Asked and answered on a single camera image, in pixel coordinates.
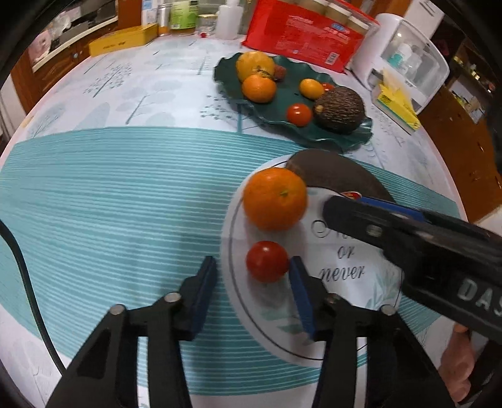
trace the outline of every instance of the cherry tomato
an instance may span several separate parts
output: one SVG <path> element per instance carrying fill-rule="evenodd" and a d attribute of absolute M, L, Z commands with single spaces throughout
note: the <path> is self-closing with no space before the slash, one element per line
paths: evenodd
<path fill-rule="evenodd" d="M 277 242 L 256 242 L 246 255 L 246 267 L 259 282 L 277 282 L 289 269 L 288 253 Z"/>
<path fill-rule="evenodd" d="M 332 83 L 329 83 L 329 82 L 323 82 L 321 85 L 324 88 L 324 92 L 328 92 L 329 90 L 332 90 L 335 88 L 335 85 L 333 85 Z"/>
<path fill-rule="evenodd" d="M 340 194 L 352 200 L 360 200 L 362 198 L 362 194 L 359 191 L 346 191 Z"/>
<path fill-rule="evenodd" d="M 288 108 L 286 118 L 288 122 L 301 128 L 307 126 L 312 120 L 312 111 L 305 104 L 293 104 Z"/>

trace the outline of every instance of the yellow fruit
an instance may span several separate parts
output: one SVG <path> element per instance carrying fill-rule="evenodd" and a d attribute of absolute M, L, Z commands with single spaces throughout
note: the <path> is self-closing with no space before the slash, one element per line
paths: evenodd
<path fill-rule="evenodd" d="M 259 104 L 266 104 L 274 98 L 277 85 L 269 78 L 254 74 L 244 80 L 241 89 L 247 99 Z"/>
<path fill-rule="evenodd" d="M 300 82 L 300 93 L 305 98 L 316 100 L 324 94 L 324 87 L 315 79 L 304 79 Z"/>
<path fill-rule="evenodd" d="M 275 66 L 276 64 L 274 60 L 261 51 L 245 52 L 235 63 L 237 76 L 241 82 L 244 82 L 248 76 L 259 72 L 261 72 L 264 76 L 269 75 L 270 78 L 272 78 Z"/>

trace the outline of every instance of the blue label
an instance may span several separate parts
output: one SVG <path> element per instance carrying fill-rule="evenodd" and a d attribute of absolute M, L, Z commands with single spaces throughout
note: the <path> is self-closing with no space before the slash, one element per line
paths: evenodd
<path fill-rule="evenodd" d="M 331 24 L 331 28 L 334 28 L 335 30 L 338 30 L 338 31 L 345 31 L 344 26 L 341 26 L 340 24 L 336 24 L 336 23 Z"/>

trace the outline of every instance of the black cable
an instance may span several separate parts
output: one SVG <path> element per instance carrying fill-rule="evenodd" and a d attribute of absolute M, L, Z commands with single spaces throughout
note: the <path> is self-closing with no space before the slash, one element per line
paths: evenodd
<path fill-rule="evenodd" d="M 23 285 L 25 287 L 26 297 L 28 298 L 28 303 L 30 304 L 30 309 L 32 311 L 33 317 L 35 318 L 35 323 L 37 324 L 38 330 L 40 332 L 40 336 L 42 336 L 42 340 L 49 352 L 49 355 L 54 361 L 54 364 L 58 368 L 61 375 L 66 371 L 66 367 L 63 362 L 59 358 L 59 355 L 52 343 L 51 337 L 47 332 L 47 328 L 45 327 L 44 319 L 40 314 L 40 309 L 38 308 L 37 299 L 35 298 L 35 293 L 33 292 L 33 286 L 31 284 L 30 275 L 28 273 L 28 268 L 26 267 L 26 262 L 21 252 L 21 249 L 14 238 L 14 235 L 10 232 L 7 226 L 0 220 L 0 236 L 7 243 L 9 248 L 14 255 L 16 263 L 18 264 L 19 273 L 21 274 L 21 279 L 23 280 Z"/>

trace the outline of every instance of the white plate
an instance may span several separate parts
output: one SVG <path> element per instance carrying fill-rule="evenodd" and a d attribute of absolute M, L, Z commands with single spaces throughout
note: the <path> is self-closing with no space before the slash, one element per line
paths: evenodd
<path fill-rule="evenodd" d="M 289 157 L 271 160 L 256 171 L 284 167 Z M 402 271 L 380 249 L 326 228 L 322 205 L 337 193 L 324 188 L 308 188 L 307 211 L 292 229 L 259 231 L 247 221 L 241 205 L 248 179 L 235 192 L 223 224 L 221 271 L 228 296 L 241 323 L 265 349 L 293 364 L 320 367 L 324 342 L 313 343 L 303 331 L 287 275 L 270 284 L 250 277 L 245 258 L 251 246 L 263 240 L 278 242 L 290 257 L 301 256 L 308 272 L 322 278 L 330 293 L 373 310 L 383 304 L 398 306 Z M 365 345 L 364 338 L 358 339 L 359 355 Z"/>

